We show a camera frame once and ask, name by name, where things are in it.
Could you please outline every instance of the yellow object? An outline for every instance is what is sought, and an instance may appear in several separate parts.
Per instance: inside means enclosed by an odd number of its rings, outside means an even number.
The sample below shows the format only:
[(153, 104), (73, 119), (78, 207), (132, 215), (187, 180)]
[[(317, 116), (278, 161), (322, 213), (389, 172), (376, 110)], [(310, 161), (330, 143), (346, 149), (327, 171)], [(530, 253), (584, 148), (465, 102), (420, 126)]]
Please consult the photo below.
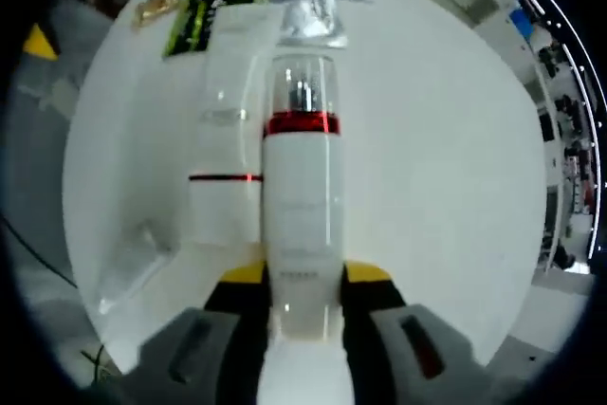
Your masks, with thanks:
[(348, 282), (380, 282), (392, 280), (390, 274), (380, 267), (361, 263), (359, 261), (346, 261), (345, 268), (348, 273)]
[(34, 24), (28, 39), (23, 44), (23, 50), (28, 54), (49, 59), (50, 61), (56, 61), (58, 58), (57, 53), (37, 24)]
[(264, 273), (265, 261), (257, 261), (251, 265), (230, 269), (222, 277), (220, 282), (232, 284), (260, 284)]

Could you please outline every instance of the red band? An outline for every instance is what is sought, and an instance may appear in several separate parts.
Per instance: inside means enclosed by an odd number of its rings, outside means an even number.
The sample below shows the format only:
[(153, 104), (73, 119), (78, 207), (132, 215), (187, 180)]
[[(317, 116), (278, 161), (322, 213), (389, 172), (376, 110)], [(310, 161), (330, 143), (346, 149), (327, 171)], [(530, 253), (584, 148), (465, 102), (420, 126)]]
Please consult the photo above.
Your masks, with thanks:
[(264, 178), (260, 175), (190, 175), (190, 181), (194, 180), (239, 180), (241, 182), (261, 182)]
[(291, 132), (321, 132), (338, 135), (340, 120), (334, 114), (310, 113), (306, 111), (284, 111), (274, 113), (267, 123), (264, 136)]

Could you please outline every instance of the white table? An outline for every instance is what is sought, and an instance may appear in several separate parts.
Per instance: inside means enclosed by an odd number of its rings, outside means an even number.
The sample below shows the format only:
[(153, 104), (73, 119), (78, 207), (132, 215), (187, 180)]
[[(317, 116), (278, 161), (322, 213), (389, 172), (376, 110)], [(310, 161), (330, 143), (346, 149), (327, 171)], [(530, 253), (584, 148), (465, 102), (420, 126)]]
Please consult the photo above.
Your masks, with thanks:
[[(145, 210), (125, 199), (125, 189), (147, 191), (168, 212), (174, 205), (156, 174), (169, 173), (179, 144), (162, 138), (172, 137), (177, 95), (199, 89), (204, 60), (163, 63), (175, 17), (134, 34), (129, 23), (140, 1), (125, 7), (90, 67), (64, 164), (76, 282), (123, 371), (162, 324), (204, 304), (223, 270), (256, 254), (255, 246), (187, 246), (130, 301), (105, 316), (96, 311), (95, 286), (121, 223)], [(545, 176), (535, 105), (482, 39), (429, 0), (340, 2), (339, 9), (350, 45), (322, 53), (339, 71), (345, 256), (388, 270), (408, 303), (461, 331), (485, 364), (515, 321), (540, 251)], [(163, 77), (168, 102), (153, 114), (135, 109), (135, 93)], [(162, 163), (147, 174), (141, 163), (153, 159)]]

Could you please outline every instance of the gold package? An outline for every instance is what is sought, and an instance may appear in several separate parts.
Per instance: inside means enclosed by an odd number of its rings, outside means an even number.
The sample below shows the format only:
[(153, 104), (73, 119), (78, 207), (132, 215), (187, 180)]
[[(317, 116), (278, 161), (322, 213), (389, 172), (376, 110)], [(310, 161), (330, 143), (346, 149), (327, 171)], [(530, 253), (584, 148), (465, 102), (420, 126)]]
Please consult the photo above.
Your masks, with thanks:
[(146, 0), (135, 8), (133, 28), (143, 28), (153, 23), (156, 18), (177, 9), (179, 0)]

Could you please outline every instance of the round white table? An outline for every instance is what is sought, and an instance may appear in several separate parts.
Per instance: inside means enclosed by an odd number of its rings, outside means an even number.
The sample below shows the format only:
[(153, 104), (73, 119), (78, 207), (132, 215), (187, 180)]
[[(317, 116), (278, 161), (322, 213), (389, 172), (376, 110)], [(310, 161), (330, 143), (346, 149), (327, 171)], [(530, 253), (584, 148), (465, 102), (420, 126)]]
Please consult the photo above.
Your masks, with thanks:
[[(122, 371), (163, 324), (204, 305), (225, 269), (257, 254), (185, 246), (127, 302), (97, 311), (97, 282), (121, 224), (153, 209), (134, 208), (125, 189), (148, 192), (171, 215), (175, 195), (157, 186), (157, 175), (170, 172), (179, 144), (163, 139), (175, 128), (181, 94), (200, 89), (205, 59), (163, 62), (175, 14), (134, 33), (141, 1), (124, 8), (90, 67), (64, 164), (74, 275)], [(389, 271), (407, 303), (426, 305), (463, 333), (486, 364), (515, 321), (542, 241), (536, 108), (500, 57), (430, 0), (373, 1), (339, 1), (349, 45), (319, 51), (339, 72), (344, 255)], [(154, 81), (167, 102), (151, 114), (136, 104)]]

